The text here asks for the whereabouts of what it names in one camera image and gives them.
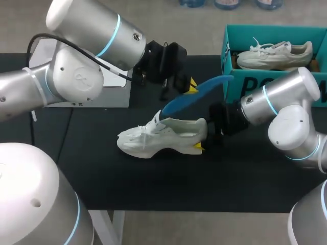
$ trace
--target shoe box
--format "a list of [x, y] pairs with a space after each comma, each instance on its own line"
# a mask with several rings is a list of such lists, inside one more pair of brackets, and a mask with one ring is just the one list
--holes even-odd
[[281, 77], [289, 71], [279, 70], [243, 70], [237, 66], [237, 54], [256, 46], [255, 37], [260, 44], [277, 44], [290, 41], [293, 45], [303, 45], [311, 41], [313, 58], [307, 68], [315, 77], [321, 92], [321, 98], [314, 107], [327, 107], [327, 28], [295, 26], [262, 26], [228, 24], [221, 52], [223, 75], [232, 75], [234, 79], [224, 83], [224, 96], [227, 103], [239, 100], [251, 91]]

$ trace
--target white sneaker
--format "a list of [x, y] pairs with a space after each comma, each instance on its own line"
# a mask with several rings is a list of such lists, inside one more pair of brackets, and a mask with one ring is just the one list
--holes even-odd
[[242, 69], [248, 70], [294, 70], [298, 67], [307, 66], [312, 59], [312, 43], [304, 45], [292, 45], [290, 42], [278, 44], [264, 44], [256, 47], [251, 46], [250, 51], [239, 54], [237, 64]]
[[201, 155], [201, 141], [207, 136], [206, 120], [159, 120], [160, 112], [161, 110], [145, 126], [120, 133], [117, 146], [123, 152], [139, 158], [151, 158], [158, 151], [167, 148], [182, 154]]

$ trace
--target black cable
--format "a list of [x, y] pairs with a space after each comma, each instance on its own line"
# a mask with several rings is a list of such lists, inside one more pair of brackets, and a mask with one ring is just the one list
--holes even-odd
[[34, 134], [34, 119], [33, 119], [33, 114], [30, 112], [29, 113], [29, 120], [30, 120], [30, 132], [31, 132], [31, 145], [35, 146], [35, 134]]
[[124, 78], [128, 81], [132, 81], [132, 79], [128, 76], [125, 76], [121, 73], [119, 73], [118, 71], [114, 70], [114, 69], [111, 69], [109, 66], [103, 64], [102, 62], [100, 62], [99, 60], [97, 60], [96, 58], [94, 58], [92, 55], [90, 55], [89, 53], [87, 53], [86, 51], [84, 51], [83, 49], [81, 49], [80, 47], [78, 47], [76, 44], [68, 41], [67, 39], [65, 38], [61, 38], [61, 37], [58, 37], [58, 36], [55, 36], [55, 35], [52, 35], [52, 34], [48, 34], [48, 33], [39, 33], [39, 34], [36, 34], [35, 36], [32, 37], [32, 39], [30, 40], [30, 43], [29, 43], [29, 46], [27, 48], [27, 56], [26, 56], [26, 67], [30, 67], [30, 54], [31, 54], [31, 50], [32, 50], [32, 45], [34, 43], [34, 41], [37, 39], [37, 38], [41, 38], [41, 37], [46, 37], [46, 38], [52, 38], [52, 39], [56, 39], [58, 40], [59, 42], [62, 42], [62, 43], [65, 43], [67, 44], [68, 46], [72, 47], [73, 49], [77, 50], [78, 52], [80, 52], [81, 54], [83, 54], [84, 56], [88, 57], [90, 60], [92, 60], [93, 62], [97, 63], [99, 66], [102, 66], [103, 68], [111, 71], [112, 73], [114, 73], [115, 75], [121, 77], [121, 78]]
[[61, 156], [61, 152], [63, 150], [63, 146], [65, 145], [65, 141], [66, 141], [67, 133], [68, 133], [68, 130], [69, 130], [69, 125], [71, 124], [73, 112], [74, 112], [74, 110], [73, 110], [73, 108], [71, 108], [70, 112], [69, 112], [67, 125], [66, 125], [66, 128], [65, 128], [65, 133], [63, 135], [63, 139], [62, 139], [62, 142], [60, 144], [60, 148], [59, 148], [59, 152], [58, 152], [58, 156], [57, 156], [57, 161], [56, 161], [57, 164], [59, 164], [59, 159], [60, 159], [60, 156]]

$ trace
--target insole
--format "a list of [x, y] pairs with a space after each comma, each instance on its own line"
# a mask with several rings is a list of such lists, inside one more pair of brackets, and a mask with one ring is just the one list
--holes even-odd
[[196, 135], [195, 133], [179, 133], [178, 135], [184, 136], [184, 137], [190, 137]]
[[194, 103], [197, 103], [200, 99], [205, 97], [210, 91], [212, 91], [217, 86], [223, 84], [226, 81], [231, 81], [233, 76], [218, 76], [215, 78], [211, 78], [204, 83], [201, 83], [196, 87], [198, 90], [197, 93], [193, 94], [183, 94], [172, 101], [170, 101], [163, 109], [162, 109], [162, 116], [173, 117], [173, 114], [181, 111]]

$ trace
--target table surface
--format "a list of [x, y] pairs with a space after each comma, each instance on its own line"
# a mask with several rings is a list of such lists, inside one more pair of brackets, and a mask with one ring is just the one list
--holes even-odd
[[[24, 54], [1, 54], [0, 71], [24, 66]], [[219, 56], [189, 56], [186, 70], [197, 83], [220, 74]], [[146, 124], [165, 103], [160, 87], [132, 85], [130, 108], [42, 108], [31, 132], [26, 113], [0, 125], [1, 142], [31, 143], [48, 153], [89, 209], [289, 212], [325, 179], [300, 169], [269, 142], [268, 125], [226, 138], [201, 156], [163, 151], [136, 159], [116, 147], [117, 135]], [[223, 100], [217, 88], [174, 117], [207, 118]], [[313, 109], [316, 129], [327, 133], [323, 108]]]

